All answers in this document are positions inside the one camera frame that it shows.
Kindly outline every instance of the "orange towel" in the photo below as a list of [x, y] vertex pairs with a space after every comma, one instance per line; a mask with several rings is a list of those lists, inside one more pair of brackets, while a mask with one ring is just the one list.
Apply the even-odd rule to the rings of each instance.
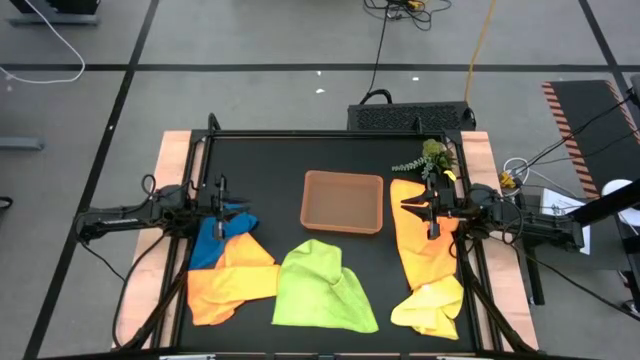
[[449, 254], [453, 242], [452, 231], [458, 219], [439, 217], [440, 237], [427, 240], [429, 222], [402, 209], [401, 201], [422, 194], [424, 185], [404, 180], [391, 182], [391, 209], [396, 227], [398, 251], [411, 290], [430, 284], [456, 272], [456, 259]]
[[187, 302], [194, 325], [217, 325], [246, 300], [275, 296], [280, 265], [249, 234], [231, 238], [214, 269], [191, 270]]

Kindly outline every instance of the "yellow cloth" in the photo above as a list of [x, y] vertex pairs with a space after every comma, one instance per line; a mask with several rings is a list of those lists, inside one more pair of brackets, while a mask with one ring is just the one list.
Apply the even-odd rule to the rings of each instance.
[[456, 280], [456, 254], [452, 232], [458, 219], [439, 217], [440, 237], [427, 240], [429, 222], [402, 209], [402, 200], [424, 192], [424, 185], [404, 180], [391, 182], [391, 209], [398, 252], [413, 295], [398, 305], [391, 322], [411, 326], [423, 335], [458, 339], [453, 319], [462, 306], [463, 289]]
[[[429, 222], [402, 208], [401, 201], [424, 192], [424, 185], [405, 180], [391, 182], [391, 209], [396, 226], [396, 241], [404, 273], [412, 290], [430, 284], [456, 272], [456, 259], [449, 254], [453, 242], [452, 231], [458, 227], [457, 218], [439, 217], [440, 237], [427, 240]], [[455, 246], [451, 252], [455, 255]]]
[[214, 269], [188, 273], [187, 302], [194, 325], [217, 325], [246, 300], [276, 295], [280, 265], [245, 233], [231, 238]]
[[462, 307], [463, 289], [454, 276], [425, 284], [391, 313], [391, 322], [423, 335], [458, 340], [453, 322]]

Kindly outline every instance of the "blue cloth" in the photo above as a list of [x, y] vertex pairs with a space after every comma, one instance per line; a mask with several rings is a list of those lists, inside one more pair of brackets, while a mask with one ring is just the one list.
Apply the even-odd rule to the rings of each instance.
[[[216, 223], [215, 217], [208, 217], [202, 221], [200, 232], [196, 239], [196, 246], [191, 255], [189, 270], [207, 269], [215, 266], [224, 252], [224, 244], [226, 242], [214, 240], [213, 238]], [[257, 223], [258, 218], [253, 215], [247, 213], [238, 214], [231, 221], [224, 224], [225, 239], [249, 232]]]

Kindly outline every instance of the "black line on floor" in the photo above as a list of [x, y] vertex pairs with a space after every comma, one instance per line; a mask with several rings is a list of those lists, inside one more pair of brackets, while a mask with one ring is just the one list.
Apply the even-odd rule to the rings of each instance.
[[[78, 208], [76, 210], [76, 216], [78, 215], [78, 212], [87, 210], [89, 208], [89, 205], [91, 204], [96, 186], [98, 185], [100, 173], [102, 172], [104, 162], [107, 158], [107, 152], [109, 151], [111, 140], [113, 139], [113, 134], [116, 130], [116, 126], [118, 125], [118, 120], [120, 119], [122, 109], [124, 107], [129, 89], [131, 87], [131, 82], [135, 74], [135, 65], [138, 64], [138, 61], [140, 61], [142, 49], [144, 48], [147, 36], [149, 35], [149, 30], [151, 28], [151, 24], [153, 23], [153, 18], [155, 17], [158, 3], [159, 0], [151, 0], [151, 2], [149, 3], [149, 8], [147, 9], [147, 14], [144, 18], [144, 22], [142, 23], [140, 33], [138, 34], [138, 39], [136, 41], [133, 53], [131, 54], [129, 65], [126, 69], [122, 84], [120, 85], [118, 95], [116, 96], [111, 115], [109, 116], [109, 120], [107, 122], [107, 125], [105, 126], [104, 134], [102, 135], [102, 140], [100, 141], [100, 145], [98, 146], [95, 160], [93, 161], [93, 165], [91, 166], [89, 178], [82, 192], [82, 197], [80, 198], [80, 203], [78, 204]], [[40, 353], [42, 342], [44, 341], [44, 338], [46, 336], [49, 323], [51, 322], [51, 317], [60, 296], [60, 291], [62, 290], [62, 286], [64, 284], [65, 277], [67, 276], [71, 260], [73, 259], [73, 254], [76, 248], [75, 234], [76, 229], [74, 229], [72, 225], [69, 229], [64, 247], [62, 248], [62, 253], [60, 255], [60, 259], [58, 260], [58, 265], [56, 266], [53, 278], [51, 279], [51, 283], [49, 284], [49, 289], [47, 290], [44, 302], [42, 304], [42, 307], [40, 308], [40, 313], [38, 314], [33, 332], [31, 333], [31, 337], [29, 338], [29, 343], [27, 344], [27, 348], [24, 353], [24, 359], [36, 359], [38, 357], [38, 354]]]
[[[620, 94], [624, 97], [627, 93], [627, 82], [622, 75], [621, 67], [618, 66], [618, 62], [616, 61], [615, 56], [613, 56], [613, 52], [607, 43], [607, 39], [598, 24], [598, 20], [596, 19], [593, 10], [591, 9], [591, 5], [587, 0], [578, 0], [580, 3], [580, 7], [584, 12], [584, 16], [587, 18], [587, 22], [591, 27], [591, 31], [593, 32], [593, 36], [595, 36], [596, 41], [598, 42], [598, 46], [600, 46], [600, 51], [602, 51], [602, 55], [604, 59], [607, 61], [607, 65], [609, 65], [611, 74], [613, 75], [613, 79], [618, 86], [618, 90]], [[636, 124], [640, 123], [640, 114], [638, 113], [638, 109], [635, 106], [629, 106], [629, 112], [631, 113], [631, 117], [635, 121]]]
[[[86, 71], [127, 71], [125, 64], [87, 64]], [[4, 64], [9, 71], [78, 71], [79, 64]], [[252, 72], [252, 71], [371, 71], [368, 63], [309, 64], [135, 64], [135, 71], [158, 72]], [[640, 71], [640, 65], [627, 65], [628, 71]], [[380, 64], [379, 71], [466, 72], [468, 64]], [[475, 72], [610, 72], [609, 65], [528, 65], [478, 64]]]

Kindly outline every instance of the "green cloth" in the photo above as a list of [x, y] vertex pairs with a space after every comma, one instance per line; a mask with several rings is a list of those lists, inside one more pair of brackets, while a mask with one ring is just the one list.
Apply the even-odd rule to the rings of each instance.
[[342, 250], [314, 239], [282, 263], [272, 324], [378, 331], [358, 278], [342, 267]]

